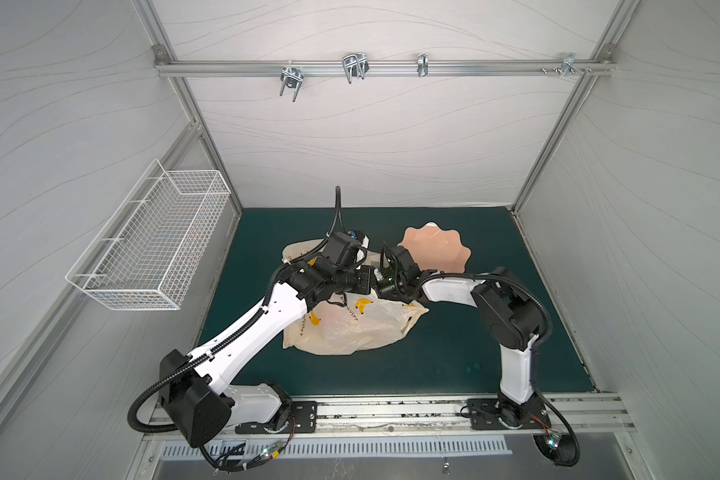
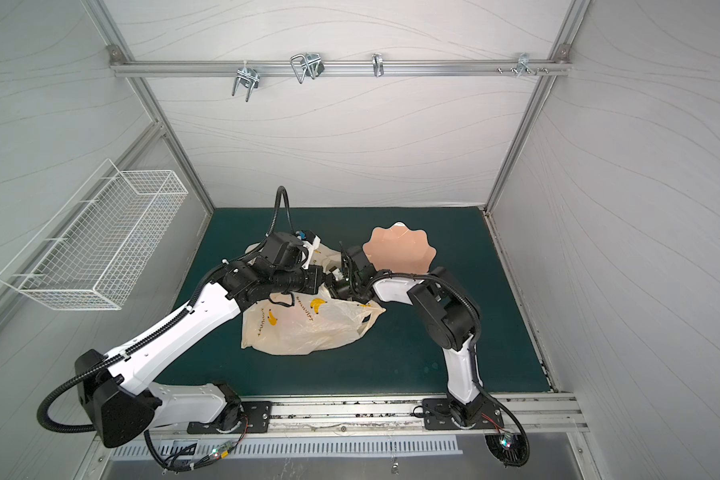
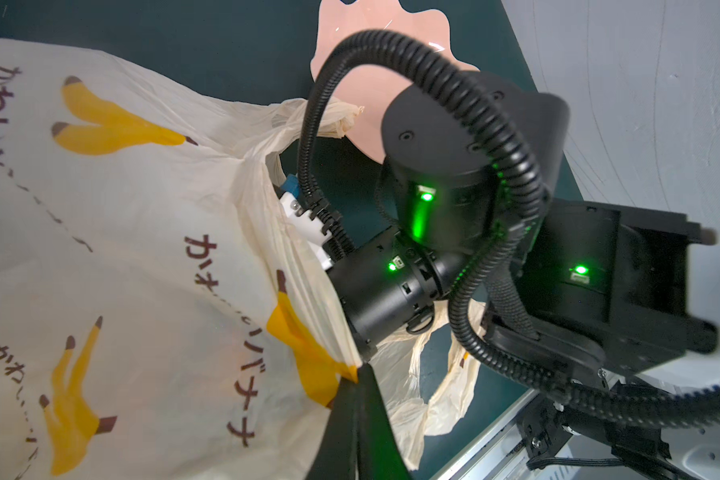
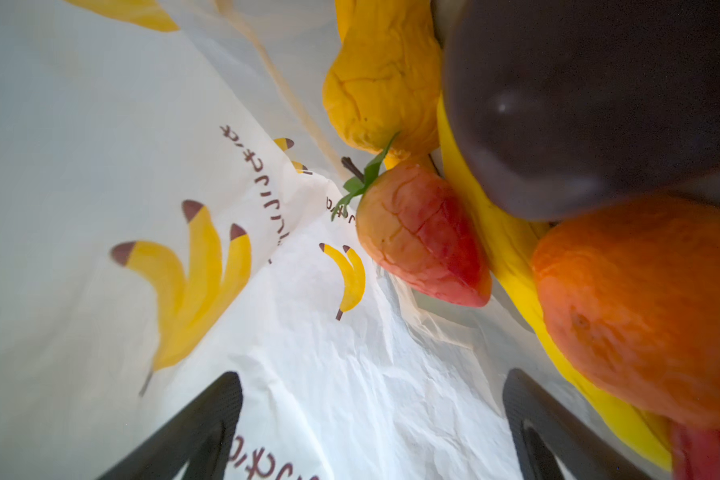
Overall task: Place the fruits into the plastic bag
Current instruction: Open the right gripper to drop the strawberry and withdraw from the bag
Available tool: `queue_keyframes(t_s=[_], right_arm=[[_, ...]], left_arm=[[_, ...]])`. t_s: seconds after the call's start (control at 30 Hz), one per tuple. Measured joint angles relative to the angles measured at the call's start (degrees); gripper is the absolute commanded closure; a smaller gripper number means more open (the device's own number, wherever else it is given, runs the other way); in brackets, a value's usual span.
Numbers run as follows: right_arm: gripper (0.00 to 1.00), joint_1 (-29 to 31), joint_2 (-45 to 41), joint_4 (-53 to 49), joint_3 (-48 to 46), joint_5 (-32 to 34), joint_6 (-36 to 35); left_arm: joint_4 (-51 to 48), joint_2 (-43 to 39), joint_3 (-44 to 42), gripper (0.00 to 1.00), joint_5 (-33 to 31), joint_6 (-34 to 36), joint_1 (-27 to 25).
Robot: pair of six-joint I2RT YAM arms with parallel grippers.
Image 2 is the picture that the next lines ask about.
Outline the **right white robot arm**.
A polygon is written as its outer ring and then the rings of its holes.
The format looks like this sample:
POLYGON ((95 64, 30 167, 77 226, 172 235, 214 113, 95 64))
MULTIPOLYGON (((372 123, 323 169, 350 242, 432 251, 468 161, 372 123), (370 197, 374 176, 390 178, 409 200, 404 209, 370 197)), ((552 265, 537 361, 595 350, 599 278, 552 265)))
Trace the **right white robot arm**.
POLYGON ((504 428, 498 400, 485 392, 476 344, 482 331, 479 308, 444 268, 428 273, 377 270, 359 247, 340 253, 340 264, 325 274, 333 298, 366 303, 401 303, 414 308, 429 337, 443 351, 447 412, 454 425, 469 429, 485 420, 504 428))

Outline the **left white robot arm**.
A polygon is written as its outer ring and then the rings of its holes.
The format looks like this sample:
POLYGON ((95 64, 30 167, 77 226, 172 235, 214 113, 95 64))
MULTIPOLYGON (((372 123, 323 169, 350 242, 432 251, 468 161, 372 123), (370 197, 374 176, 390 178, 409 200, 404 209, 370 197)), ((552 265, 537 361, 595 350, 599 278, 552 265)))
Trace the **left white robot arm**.
POLYGON ((76 385, 89 430, 108 448, 122 446, 146 430, 177 423, 237 423, 233 391, 226 384, 168 387, 156 379, 174 360, 222 324, 273 294, 314 295, 323 282, 317 265, 259 271, 235 262, 208 276, 190 299, 125 344, 90 350, 74 364, 76 385))

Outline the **cream banana-print plastic bag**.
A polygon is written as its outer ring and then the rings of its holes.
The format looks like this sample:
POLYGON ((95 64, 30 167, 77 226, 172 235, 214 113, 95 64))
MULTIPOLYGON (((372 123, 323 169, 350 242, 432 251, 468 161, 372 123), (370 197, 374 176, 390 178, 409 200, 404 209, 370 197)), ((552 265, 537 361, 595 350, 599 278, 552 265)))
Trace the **cream banana-print plastic bag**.
POLYGON ((273 294, 242 315, 241 344, 276 356, 308 355, 361 339, 385 309, 333 298, 326 287, 315 295, 273 294))

